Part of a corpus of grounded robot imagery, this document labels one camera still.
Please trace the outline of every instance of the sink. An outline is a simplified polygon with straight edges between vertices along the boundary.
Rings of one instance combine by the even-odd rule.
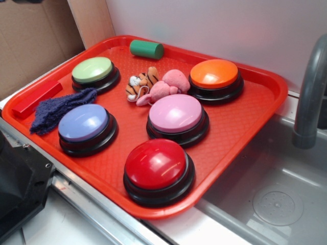
[[[197,208],[252,244],[326,244],[327,133],[301,150],[293,127],[274,115]]]

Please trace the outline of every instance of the towel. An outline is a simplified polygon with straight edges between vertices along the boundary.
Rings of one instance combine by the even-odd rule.
[[[48,99],[40,102],[35,112],[35,119],[30,128],[30,133],[37,135],[47,134],[52,131],[72,109],[93,103],[97,98],[97,90],[86,88],[79,93],[63,97]]]

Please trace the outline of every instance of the pink stuffed animal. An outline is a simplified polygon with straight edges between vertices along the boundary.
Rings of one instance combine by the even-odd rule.
[[[153,104],[170,94],[186,93],[190,87],[190,83],[184,73],[176,69],[170,70],[163,76],[162,81],[158,81],[153,85],[148,94],[137,100],[136,105]]]

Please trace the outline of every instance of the cardboard box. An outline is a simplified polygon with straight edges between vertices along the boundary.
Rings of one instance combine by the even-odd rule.
[[[67,0],[6,0],[0,23],[0,101],[85,50]]]

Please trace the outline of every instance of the blue button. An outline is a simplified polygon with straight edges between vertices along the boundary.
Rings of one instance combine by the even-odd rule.
[[[106,110],[87,104],[74,108],[59,122],[59,134],[69,142],[82,142],[98,135],[107,125]]]

